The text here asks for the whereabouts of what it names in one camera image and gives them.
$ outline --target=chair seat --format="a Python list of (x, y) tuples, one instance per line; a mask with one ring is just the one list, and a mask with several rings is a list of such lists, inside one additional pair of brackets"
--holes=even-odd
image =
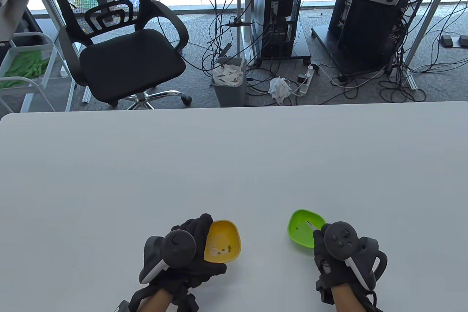
[(142, 93), (185, 71), (179, 53), (153, 29), (90, 45), (80, 54), (80, 65), (89, 90), (103, 102)]

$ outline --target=yellow bowl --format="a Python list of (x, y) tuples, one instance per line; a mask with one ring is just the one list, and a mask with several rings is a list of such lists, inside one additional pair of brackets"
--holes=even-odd
[(211, 225), (204, 260), (212, 263), (228, 263), (234, 261), (241, 253), (241, 237), (231, 221), (216, 221)]

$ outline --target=gray trash can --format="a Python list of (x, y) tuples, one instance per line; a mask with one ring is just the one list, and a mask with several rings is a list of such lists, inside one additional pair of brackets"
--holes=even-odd
[[(237, 57), (220, 57), (217, 60), (218, 64), (232, 64), (234, 66), (241, 66), (242, 59)], [(242, 107), (244, 106), (245, 95), (247, 93), (247, 78), (246, 78), (247, 63), (244, 60), (242, 70), (244, 71), (244, 78), (242, 84), (239, 86), (218, 85), (211, 78), (211, 83), (214, 86), (214, 91), (218, 97), (219, 105), (225, 107)]]

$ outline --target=tissue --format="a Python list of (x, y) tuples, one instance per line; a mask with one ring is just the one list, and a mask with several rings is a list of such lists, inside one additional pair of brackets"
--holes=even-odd
[(243, 79), (244, 72), (242, 71), (242, 67), (232, 64), (221, 64), (213, 68), (213, 80), (216, 85), (240, 86)]
[(284, 81), (284, 78), (277, 76), (269, 82), (268, 93), (276, 100), (276, 102), (282, 104), (283, 100), (291, 94), (291, 88)]

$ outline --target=green cloth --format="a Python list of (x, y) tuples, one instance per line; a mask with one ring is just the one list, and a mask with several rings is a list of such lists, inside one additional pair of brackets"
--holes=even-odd
[[(23, 76), (29, 79), (39, 78), (45, 73), (50, 60), (49, 58), (41, 60), (41, 57), (41, 51), (20, 52), (13, 60), (10, 69), (5, 73), (5, 77)], [(21, 80), (11, 80), (1, 82), (0, 89), (12, 88), (20, 85), (26, 85), (26, 83)]]

